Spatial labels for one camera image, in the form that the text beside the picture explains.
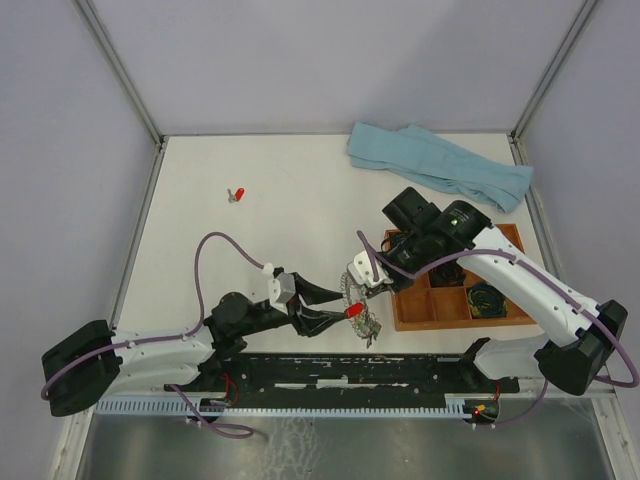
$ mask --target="wooden tray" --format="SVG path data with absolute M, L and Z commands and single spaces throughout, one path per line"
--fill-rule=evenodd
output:
M 496 225 L 513 245 L 521 251 L 522 241 L 513 224 Z M 387 230 L 386 237 L 397 230 Z M 467 289 L 484 281 L 465 270 L 466 278 L 460 287 L 432 287 L 429 275 L 423 275 L 412 287 L 393 295 L 393 318 L 396 330 L 440 330 L 446 328 L 503 327 L 535 323 L 520 307 L 508 298 L 507 315 L 502 318 L 473 318 L 467 301 Z

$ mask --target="white table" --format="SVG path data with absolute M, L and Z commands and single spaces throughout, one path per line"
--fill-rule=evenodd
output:
M 442 135 L 496 162 L 513 164 L 501 134 Z M 355 231 L 379 244 L 391 223 L 381 209 L 410 183 L 389 172 L 353 168 L 346 135 L 269 135 L 172 137 L 151 202 L 118 328 L 146 332 L 195 324 L 198 318 L 193 257 L 200 239 L 213 230 L 240 243 L 259 262 L 298 271 L 312 283 L 339 289 L 339 279 L 362 250 Z M 413 185 L 441 209 L 462 196 Z M 227 189 L 243 187 L 239 203 L 229 204 Z M 525 203 L 503 214 L 476 206 L 494 223 L 515 223 L 526 253 L 542 264 Z M 267 297 L 267 277 L 227 242 L 205 246 L 200 274 L 207 311 L 230 291 L 256 301 Z M 370 301 L 383 324 L 369 352 L 463 352 L 477 338 L 508 339 L 536 335 L 536 325 L 419 332 L 396 332 L 391 297 Z M 342 302 L 327 304 L 342 310 Z M 285 326 L 245 338 L 256 352 L 364 352 L 348 322 L 315 338 L 299 337 Z

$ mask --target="folded cloth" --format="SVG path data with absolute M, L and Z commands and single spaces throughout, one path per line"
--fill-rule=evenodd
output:
M 533 175 L 531 167 L 492 162 L 415 125 L 389 132 L 356 123 L 347 152 L 354 167 L 389 170 L 506 213 L 520 204 Z

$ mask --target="red cap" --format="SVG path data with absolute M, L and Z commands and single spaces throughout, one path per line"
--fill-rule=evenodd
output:
M 359 313 L 362 313 L 363 311 L 364 311 L 364 305 L 358 302 L 358 303 L 354 303 L 349 308 L 347 308 L 344 311 L 344 314 L 347 316 L 347 318 L 353 318 Z

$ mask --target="white wall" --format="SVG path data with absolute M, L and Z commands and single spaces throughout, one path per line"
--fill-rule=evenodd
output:
M 165 134 L 513 128 L 582 0 L 94 0 Z
M 607 0 L 526 138 L 564 271 L 629 310 L 623 344 L 640 366 L 640 2 Z M 616 377 L 629 375 L 619 357 Z M 618 389 L 640 447 L 640 390 Z
M 43 478 L 61 425 L 41 355 L 104 318 L 153 145 L 68 0 L 0 4 L 0 477 Z

